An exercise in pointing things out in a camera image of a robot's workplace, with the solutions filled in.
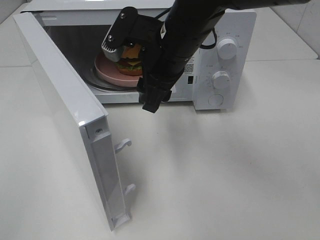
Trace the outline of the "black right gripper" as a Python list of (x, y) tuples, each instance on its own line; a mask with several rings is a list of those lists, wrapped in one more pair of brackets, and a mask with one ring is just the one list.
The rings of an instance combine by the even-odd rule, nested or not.
[(180, 71), (172, 72), (175, 65), (169, 60), (161, 40), (162, 21), (137, 14), (130, 18), (128, 25), (125, 45), (141, 45), (138, 56), (142, 61), (142, 77), (137, 84), (138, 101), (143, 110), (155, 113), (161, 103), (170, 99), (171, 88), (180, 77)]

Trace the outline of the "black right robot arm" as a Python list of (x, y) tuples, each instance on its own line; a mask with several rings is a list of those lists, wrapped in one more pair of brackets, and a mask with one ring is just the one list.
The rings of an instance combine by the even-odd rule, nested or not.
[(304, 0), (176, 0), (164, 22), (137, 15), (127, 41), (141, 45), (139, 102), (155, 113), (171, 97), (185, 65), (224, 15), (226, 9), (299, 5)]

